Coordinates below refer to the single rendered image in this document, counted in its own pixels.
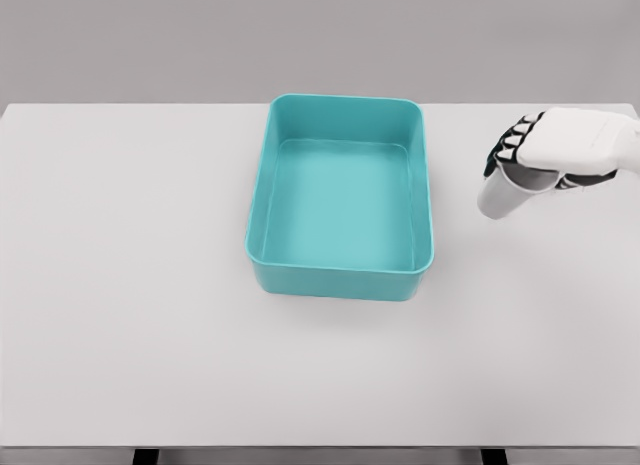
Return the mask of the white paper cup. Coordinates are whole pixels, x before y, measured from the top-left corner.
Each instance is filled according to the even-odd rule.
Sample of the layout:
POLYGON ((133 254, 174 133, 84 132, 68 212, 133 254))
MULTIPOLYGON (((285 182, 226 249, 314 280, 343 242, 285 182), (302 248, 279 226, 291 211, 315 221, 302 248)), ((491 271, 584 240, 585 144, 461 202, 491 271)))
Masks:
POLYGON ((479 192, 478 208, 490 219, 502 219, 532 197, 552 190, 560 178, 557 171, 499 162, 479 192))

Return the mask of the teal plastic basket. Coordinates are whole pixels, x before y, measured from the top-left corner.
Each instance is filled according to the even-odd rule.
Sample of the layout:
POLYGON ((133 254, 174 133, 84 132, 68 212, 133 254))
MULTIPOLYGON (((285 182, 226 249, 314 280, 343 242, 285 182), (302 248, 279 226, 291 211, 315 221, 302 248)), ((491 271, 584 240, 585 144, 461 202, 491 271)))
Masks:
POLYGON ((412 298, 435 252, 420 106, 384 97, 275 98, 245 251, 269 293, 412 298))

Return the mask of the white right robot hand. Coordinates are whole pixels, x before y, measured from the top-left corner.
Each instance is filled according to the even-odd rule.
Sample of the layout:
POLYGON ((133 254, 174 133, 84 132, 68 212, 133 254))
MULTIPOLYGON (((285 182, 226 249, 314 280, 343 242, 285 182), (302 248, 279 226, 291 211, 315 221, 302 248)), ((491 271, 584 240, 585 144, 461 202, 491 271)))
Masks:
POLYGON ((618 164, 618 144, 632 120, 640 119, 575 107, 551 107, 525 115, 488 153, 483 176, 489 177, 499 162, 511 162, 559 172, 555 187, 560 190, 609 181, 624 170, 618 164))

